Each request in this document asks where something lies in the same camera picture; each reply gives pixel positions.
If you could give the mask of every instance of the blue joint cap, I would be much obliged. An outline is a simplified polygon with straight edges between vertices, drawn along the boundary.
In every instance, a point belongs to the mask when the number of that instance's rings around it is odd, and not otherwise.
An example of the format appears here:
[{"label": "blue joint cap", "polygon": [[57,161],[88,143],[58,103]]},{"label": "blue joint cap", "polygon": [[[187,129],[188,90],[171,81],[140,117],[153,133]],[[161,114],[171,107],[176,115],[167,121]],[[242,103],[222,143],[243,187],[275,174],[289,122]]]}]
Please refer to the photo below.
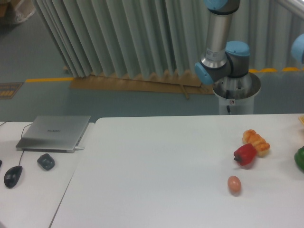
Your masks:
[{"label": "blue joint cap", "polygon": [[199,77],[200,81],[205,85],[213,84],[213,80],[206,69],[201,65],[201,63],[195,64],[195,73]]},{"label": "blue joint cap", "polygon": [[241,41],[230,41],[226,45],[226,52],[235,56],[250,56],[250,50],[247,43]]},{"label": "blue joint cap", "polygon": [[219,10],[224,7],[228,0],[204,0],[205,5],[209,10]]},{"label": "blue joint cap", "polygon": [[304,63],[304,34],[295,39],[293,45],[291,46],[291,55],[300,63]]}]

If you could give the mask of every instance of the toy food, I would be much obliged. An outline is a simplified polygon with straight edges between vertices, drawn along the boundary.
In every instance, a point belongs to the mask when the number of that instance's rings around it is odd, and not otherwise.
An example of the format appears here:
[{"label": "toy food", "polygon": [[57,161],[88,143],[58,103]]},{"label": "toy food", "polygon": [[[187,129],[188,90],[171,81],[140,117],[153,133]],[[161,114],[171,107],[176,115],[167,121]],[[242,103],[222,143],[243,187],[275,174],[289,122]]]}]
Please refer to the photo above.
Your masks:
[{"label": "toy food", "polygon": [[299,117],[299,121],[304,125],[304,115]]},{"label": "toy food", "polygon": [[233,155],[235,156],[234,160],[237,161],[240,165],[250,164],[257,155],[257,150],[253,147],[252,144],[248,143],[240,148],[238,148]]},{"label": "toy food", "polygon": [[295,163],[304,171],[304,147],[300,148],[294,156]]},{"label": "toy food", "polygon": [[229,177],[227,184],[228,184],[228,188],[231,192],[238,193],[241,191],[242,185],[241,185],[241,181],[239,180],[238,177],[236,177],[236,176]]},{"label": "toy food", "polygon": [[264,157],[269,153],[269,143],[252,129],[243,133],[243,143],[252,144],[259,157]]}]

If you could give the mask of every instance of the yellow floor line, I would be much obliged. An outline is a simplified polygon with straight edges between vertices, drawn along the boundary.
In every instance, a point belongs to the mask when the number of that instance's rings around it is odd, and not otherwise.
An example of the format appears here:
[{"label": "yellow floor line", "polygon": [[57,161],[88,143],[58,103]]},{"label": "yellow floor line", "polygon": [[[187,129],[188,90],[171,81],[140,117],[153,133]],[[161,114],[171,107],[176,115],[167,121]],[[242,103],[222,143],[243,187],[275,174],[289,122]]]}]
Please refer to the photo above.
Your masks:
[{"label": "yellow floor line", "polygon": [[[303,69],[298,69],[296,67],[286,67],[283,68],[282,71],[304,71]],[[265,68],[261,70],[256,69],[250,69],[250,73],[265,73],[265,72],[278,72],[278,70],[274,68]],[[62,81],[73,81],[73,77],[54,77],[54,78],[33,78],[33,79],[27,79],[25,82],[62,82]]]},{"label": "yellow floor line", "polygon": [[61,81],[72,81],[73,77],[54,77],[54,78],[33,78],[27,79],[25,82],[61,82]]}]

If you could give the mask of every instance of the laptop logo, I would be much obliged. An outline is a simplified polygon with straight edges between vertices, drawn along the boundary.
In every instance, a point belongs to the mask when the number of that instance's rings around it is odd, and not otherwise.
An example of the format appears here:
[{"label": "laptop logo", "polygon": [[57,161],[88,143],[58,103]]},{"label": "laptop logo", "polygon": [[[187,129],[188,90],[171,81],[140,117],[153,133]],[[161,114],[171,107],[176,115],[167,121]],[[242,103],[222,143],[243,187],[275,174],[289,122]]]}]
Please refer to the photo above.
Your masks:
[{"label": "laptop logo", "polygon": [[47,132],[61,132],[61,130],[48,130]]}]

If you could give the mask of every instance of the fake bread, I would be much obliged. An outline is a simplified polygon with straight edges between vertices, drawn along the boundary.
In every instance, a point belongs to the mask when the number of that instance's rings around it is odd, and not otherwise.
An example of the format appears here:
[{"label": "fake bread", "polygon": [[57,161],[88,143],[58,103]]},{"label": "fake bread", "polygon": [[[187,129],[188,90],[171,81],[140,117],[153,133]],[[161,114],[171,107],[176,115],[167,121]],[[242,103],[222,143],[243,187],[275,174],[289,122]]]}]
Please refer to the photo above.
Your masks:
[{"label": "fake bread", "polygon": [[269,153],[270,145],[256,131],[250,129],[243,133],[243,143],[250,143],[257,151],[259,157],[264,157]]}]

